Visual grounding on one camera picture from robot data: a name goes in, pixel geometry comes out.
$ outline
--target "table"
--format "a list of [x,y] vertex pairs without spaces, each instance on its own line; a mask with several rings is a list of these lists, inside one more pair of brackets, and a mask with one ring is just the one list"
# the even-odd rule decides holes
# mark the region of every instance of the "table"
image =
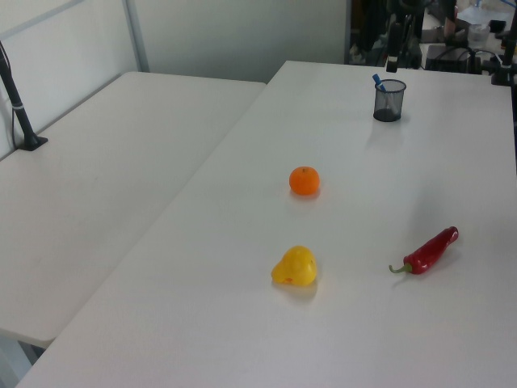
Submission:
[[[399,70],[384,124],[373,71],[287,62],[19,387],[514,386],[510,91]],[[389,272],[451,225],[427,274]],[[273,285],[296,244],[317,283]]]
[[128,73],[0,162],[0,335],[46,348],[263,88]]

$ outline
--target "pen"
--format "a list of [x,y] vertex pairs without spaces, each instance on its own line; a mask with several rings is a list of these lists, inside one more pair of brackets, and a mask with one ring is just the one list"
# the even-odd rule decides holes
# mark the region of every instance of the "pen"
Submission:
[[398,115],[397,107],[395,106],[395,101],[393,101],[393,96],[388,93],[386,90],[386,87],[382,84],[382,81],[380,80],[379,74],[373,74],[372,75],[373,81],[375,81],[375,84],[381,89],[382,91],[386,92],[385,98],[386,98],[386,107],[391,109],[391,112],[395,116]]

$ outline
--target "pepper stem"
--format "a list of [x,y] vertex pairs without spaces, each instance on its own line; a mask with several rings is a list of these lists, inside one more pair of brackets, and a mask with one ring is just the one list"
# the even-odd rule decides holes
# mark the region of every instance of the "pepper stem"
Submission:
[[404,266],[400,269],[393,269],[393,267],[390,265],[389,270],[393,273],[411,272],[413,270],[413,267],[411,267],[411,264],[407,263],[404,264]]

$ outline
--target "tangerine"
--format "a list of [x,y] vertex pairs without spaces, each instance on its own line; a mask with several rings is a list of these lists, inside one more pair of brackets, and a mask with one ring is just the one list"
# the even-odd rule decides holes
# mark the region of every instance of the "tangerine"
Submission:
[[289,186],[296,194],[309,196],[320,187],[320,175],[312,167],[295,168],[289,176]]

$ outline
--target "wall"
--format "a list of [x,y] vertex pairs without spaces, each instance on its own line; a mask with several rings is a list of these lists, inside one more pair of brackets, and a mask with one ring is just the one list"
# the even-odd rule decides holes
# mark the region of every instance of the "wall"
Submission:
[[[83,0],[2,40],[37,133],[113,78],[137,70],[124,8],[124,0]],[[11,152],[10,128],[11,103],[0,83],[0,158]],[[16,138],[23,139],[18,125]]]
[[347,3],[128,0],[144,68],[260,82],[286,60],[343,63]]

